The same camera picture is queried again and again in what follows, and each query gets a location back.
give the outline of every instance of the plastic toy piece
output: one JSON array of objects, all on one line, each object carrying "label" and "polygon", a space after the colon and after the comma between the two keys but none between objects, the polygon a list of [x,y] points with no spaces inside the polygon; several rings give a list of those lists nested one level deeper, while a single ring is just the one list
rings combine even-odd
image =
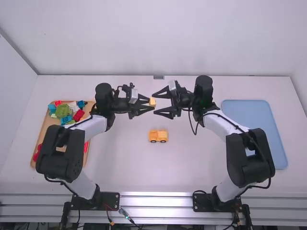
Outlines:
[{"label": "plastic toy piece", "polygon": [[88,141],[84,143],[84,152],[87,152],[88,149]]},{"label": "plastic toy piece", "polygon": [[151,143],[161,142],[166,143],[168,141],[168,132],[164,129],[161,130],[150,130],[149,131],[149,141]]},{"label": "plastic toy piece", "polygon": [[85,103],[84,103],[83,100],[78,101],[78,102],[77,102],[77,105],[78,105],[78,107],[79,107],[80,109],[82,109],[83,107],[85,107]]},{"label": "plastic toy piece", "polygon": [[83,115],[85,114],[85,111],[79,109],[76,114],[73,116],[73,119],[78,122],[80,121],[80,119],[83,117]]},{"label": "plastic toy piece", "polygon": [[155,99],[153,97],[151,97],[150,100],[149,100],[149,106],[155,107],[155,105],[156,105]]},{"label": "plastic toy piece", "polygon": [[55,105],[56,107],[58,107],[60,104],[62,104],[62,101],[60,101],[60,100],[54,102],[54,105]]},{"label": "plastic toy piece", "polygon": [[54,104],[49,104],[48,109],[50,110],[50,112],[52,112],[52,114],[54,114],[57,110],[57,108]]},{"label": "plastic toy piece", "polygon": [[37,161],[37,158],[38,158],[38,155],[39,155],[39,152],[40,152],[40,149],[42,148],[42,144],[39,144],[38,146],[37,146],[37,153],[35,153],[34,155],[33,155],[33,161],[34,162],[36,162]]},{"label": "plastic toy piece", "polygon": [[67,122],[67,123],[65,123],[66,125],[71,125],[71,124],[75,124],[76,122],[74,121],[74,120],[71,120],[71,121],[69,121],[69,122]]},{"label": "plastic toy piece", "polygon": [[73,107],[77,106],[77,103],[76,102],[70,102],[70,103],[67,103],[67,105],[69,106],[70,109],[72,109]]},{"label": "plastic toy piece", "polygon": [[56,110],[57,118],[63,118],[68,115],[69,106],[67,104],[60,104]]},{"label": "plastic toy piece", "polygon": [[76,102],[70,102],[67,105],[69,106],[70,109],[72,109],[74,113],[79,110],[79,107],[77,106]]},{"label": "plastic toy piece", "polygon": [[61,118],[61,125],[65,125],[67,122],[70,122],[72,120],[72,116],[69,115],[69,116],[66,116],[66,117],[63,117]]}]

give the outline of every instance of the yellow toy car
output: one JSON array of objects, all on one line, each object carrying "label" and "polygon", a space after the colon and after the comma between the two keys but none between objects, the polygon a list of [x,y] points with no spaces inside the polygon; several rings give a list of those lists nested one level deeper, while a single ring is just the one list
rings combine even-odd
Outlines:
[{"label": "yellow toy car", "polygon": [[168,132],[164,129],[161,130],[150,130],[149,131],[149,141],[151,143],[161,142],[165,143],[168,141]]}]

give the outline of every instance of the blue toy block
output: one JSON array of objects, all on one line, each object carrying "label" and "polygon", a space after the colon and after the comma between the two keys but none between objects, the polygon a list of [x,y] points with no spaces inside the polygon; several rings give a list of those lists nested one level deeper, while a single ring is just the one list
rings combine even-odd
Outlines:
[{"label": "blue toy block", "polygon": [[56,106],[54,104],[49,104],[48,109],[54,114],[56,112]]},{"label": "blue toy block", "polygon": [[65,125],[67,122],[70,122],[71,120],[72,120],[71,115],[61,118],[61,126]]},{"label": "blue toy block", "polygon": [[77,105],[78,105],[78,107],[79,107],[80,109],[82,109],[83,107],[85,107],[85,103],[84,103],[83,100],[78,101],[78,102],[77,102]]}]

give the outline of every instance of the green toy block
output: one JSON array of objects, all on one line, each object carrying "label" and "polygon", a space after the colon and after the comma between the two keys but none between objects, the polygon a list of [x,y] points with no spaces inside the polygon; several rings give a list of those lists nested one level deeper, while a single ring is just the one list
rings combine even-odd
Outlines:
[{"label": "green toy block", "polygon": [[69,112],[69,106],[67,104],[59,104],[57,106],[56,116],[57,118],[63,118],[68,115],[68,112]]},{"label": "green toy block", "polygon": [[74,124],[74,123],[76,123],[76,122],[74,120],[72,120],[72,121],[65,123],[65,125],[71,125],[71,124]]}]

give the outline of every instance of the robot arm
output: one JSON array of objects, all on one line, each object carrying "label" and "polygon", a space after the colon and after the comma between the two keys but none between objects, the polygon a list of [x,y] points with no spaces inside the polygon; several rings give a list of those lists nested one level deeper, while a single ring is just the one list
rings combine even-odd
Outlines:
[{"label": "robot arm", "polygon": [[[275,175],[275,167],[265,132],[260,128],[241,126],[224,115],[213,102],[212,94],[212,79],[199,76],[194,92],[189,92],[173,80],[152,97],[170,99],[172,104],[171,107],[155,110],[154,114],[174,119],[187,108],[188,112],[193,112],[198,125],[210,129],[226,143],[228,176],[212,190],[211,201],[218,209],[256,183],[268,178],[270,182]],[[254,150],[255,154],[246,156],[246,149]]]},{"label": "robot arm", "polygon": [[[119,88],[126,93],[125,98],[119,97]],[[97,200],[100,190],[82,170],[84,143],[108,131],[114,123],[115,114],[128,113],[129,119],[132,119],[154,109],[145,105],[149,103],[149,98],[138,94],[132,83],[119,86],[117,90],[101,83],[95,91],[96,104],[88,118],[72,125],[48,127],[36,162],[36,171],[46,180],[61,183],[77,197],[92,203]],[[66,146],[65,152],[57,149],[63,146]]]}]

